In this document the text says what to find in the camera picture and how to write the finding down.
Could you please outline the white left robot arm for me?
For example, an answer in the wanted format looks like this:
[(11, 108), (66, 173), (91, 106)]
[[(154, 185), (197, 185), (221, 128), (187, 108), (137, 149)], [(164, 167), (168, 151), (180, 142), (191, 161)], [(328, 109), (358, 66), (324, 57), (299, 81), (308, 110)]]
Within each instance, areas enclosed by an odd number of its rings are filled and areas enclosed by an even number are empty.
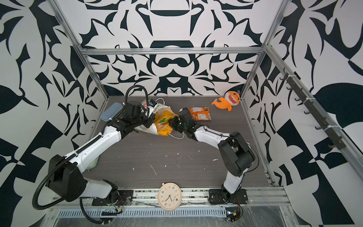
[[(117, 187), (113, 183), (106, 180), (86, 179), (83, 173), (95, 159), (135, 131), (137, 127), (149, 128), (153, 124), (155, 120), (153, 111), (157, 103), (148, 98), (147, 92), (145, 92), (145, 104), (128, 101), (131, 90), (137, 88), (146, 90), (141, 85), (131, 86), (126, 91), (121, 109), (108, 119), (102, 132), (67, 155), (63, 157), (56, 155), (51, 159), (48, 174), (40, 182), (32, 198), (34, 209), (45, 210), (62, 201), (70, 202), (92, 197), (115, 200)], [(41, 205), (38, 199), (45, 186), (59, 195), (60, 198), (49, 204)]]

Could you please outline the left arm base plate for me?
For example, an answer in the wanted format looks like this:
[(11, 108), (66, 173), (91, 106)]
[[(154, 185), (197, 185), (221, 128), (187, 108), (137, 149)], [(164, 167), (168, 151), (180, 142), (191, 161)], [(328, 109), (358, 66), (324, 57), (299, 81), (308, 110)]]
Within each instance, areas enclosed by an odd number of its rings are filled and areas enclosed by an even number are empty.
[(133, 190), (113, 190), (104, 199), (94, 198), (92, 206), (124, 206), (132, 202), (133, 193)]

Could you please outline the white green paper bag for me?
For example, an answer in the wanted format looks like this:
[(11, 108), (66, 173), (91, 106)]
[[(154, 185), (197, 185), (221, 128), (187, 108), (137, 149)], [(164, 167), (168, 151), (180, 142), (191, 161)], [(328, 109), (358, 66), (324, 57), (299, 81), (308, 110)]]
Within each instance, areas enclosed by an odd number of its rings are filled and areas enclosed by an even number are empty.
[(182, 133), (182, 137), (173, 136), (173, 128), (169, 125), (169, 120), (174, 119), (174, 117), (178, 117), (178, 115), (175, 114), (169, 106), (165, 105), (165, 100), (162, 97), (157, 98), (155, 102), (155, 107), (151, 107), (153, 111), (150, 114), (155, 115), (155, 119), (151, 126), (147, 128), (146, 126), (141, 125), (136, 127), (135, 130), (158, 136), (169, 136), (175, 139), (183, 139), (184, 133)]

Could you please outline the orange snack packet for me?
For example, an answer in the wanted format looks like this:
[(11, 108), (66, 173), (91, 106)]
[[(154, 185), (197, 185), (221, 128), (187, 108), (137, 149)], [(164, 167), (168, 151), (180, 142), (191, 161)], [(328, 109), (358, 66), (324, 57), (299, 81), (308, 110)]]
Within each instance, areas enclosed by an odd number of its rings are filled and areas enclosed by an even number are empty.
[(192, 107), (190, 108), (190, 113), (195, 121), (210, 121), (211, 114), (209, 107)]

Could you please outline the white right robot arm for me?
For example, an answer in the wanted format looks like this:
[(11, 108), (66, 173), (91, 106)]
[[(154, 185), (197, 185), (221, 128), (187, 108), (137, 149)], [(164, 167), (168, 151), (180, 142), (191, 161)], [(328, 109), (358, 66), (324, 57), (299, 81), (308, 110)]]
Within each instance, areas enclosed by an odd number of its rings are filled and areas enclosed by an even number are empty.
[(221, 186), (226, 198), (234, 196), (240, 189), (244, 175), (252, 167), (255, 155), (251, 146), (238, 132), (231, 134), (212, 130), (193, 119), (174, 117), (169, 126), (197, 142), (217, 148), (227, 169), (226, 179)]

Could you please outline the yellow snack packet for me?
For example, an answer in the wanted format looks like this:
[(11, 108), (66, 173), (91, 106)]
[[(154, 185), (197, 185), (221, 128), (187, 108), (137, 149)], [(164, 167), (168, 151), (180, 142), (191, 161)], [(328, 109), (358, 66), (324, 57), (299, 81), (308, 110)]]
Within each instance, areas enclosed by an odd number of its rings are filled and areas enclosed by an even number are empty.
[(168, 136), (172, 133), (173, 128), (169, 125), (169, 120), (173, 120), (177, 115), (171, 111), (165, 110), (162, 114), (156, 114), (154, 124), (158, 135)]

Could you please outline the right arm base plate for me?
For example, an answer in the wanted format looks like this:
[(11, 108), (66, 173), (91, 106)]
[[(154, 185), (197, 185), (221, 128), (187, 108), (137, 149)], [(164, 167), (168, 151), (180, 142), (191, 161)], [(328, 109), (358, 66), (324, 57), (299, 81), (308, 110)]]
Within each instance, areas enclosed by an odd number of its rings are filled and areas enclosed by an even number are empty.
[(245, 189), (239, 188), (234, 194), (230, 194), (225, 188), (209, 189), (208, 202), (218, 204), (247, 204), (248, 196)]

